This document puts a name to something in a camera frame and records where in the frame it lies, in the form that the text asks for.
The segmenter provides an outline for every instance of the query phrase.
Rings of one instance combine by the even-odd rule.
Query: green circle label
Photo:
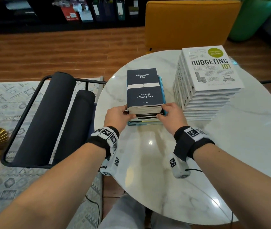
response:
[[[208,54],[214,58],[219,58],[219,57],[223,56],[222,50],[220,50],[218,48],[210,48],[208,50]]]

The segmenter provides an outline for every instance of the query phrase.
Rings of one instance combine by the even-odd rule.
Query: wooden floor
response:
[[[108,80],[123,65],[148,51],[144,41],[144,27],[0,35],[0,82],[40,80],[56,71],[79,78],[103,75]],[[256,79],[271,80],[271,47],[260,38],[228,41],[225,49]],[[271,84],[265,87],[271,93]],[[104,176],[104,216],[123,192],[112,177]]]

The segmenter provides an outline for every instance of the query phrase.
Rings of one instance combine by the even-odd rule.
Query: hand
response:
[[[182,109],[175,103],[163,104],[162,108],[168,112],[167,116],[158,114],[156,117],[173,136],[179,128],[188,125]]]
[[[124,114],[124,111],[126,111],[127,105],[113,107],[108,109],[105,121],[104,121],[104,127],[112,126],[115,127],[119,133],[123,131],[123,129],[126,127],[126,124],[129,120],[136,118],[136,115],[134,114]]]

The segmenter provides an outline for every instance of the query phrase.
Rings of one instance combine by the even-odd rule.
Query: laptop illustration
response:
[[[223,78],[223,81],[235,81],[235,79],[232,79],[229,75],[224,75]]]

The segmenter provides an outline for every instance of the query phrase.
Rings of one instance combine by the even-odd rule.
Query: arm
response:
[[[108,110],[104,126],[119,133],[133,115],[124,115],[126,106]],[[86,143],[47,171],[17,197],[2,213],[0,228],[65,229],[96,176],[106,151]]]
[[[172,135],[187,125],[176,104],[166,104],[163,108],[168,116],[158,118]],[[193,158],[246,228],[271,228],[271,177],[213,144],[195,150]]]

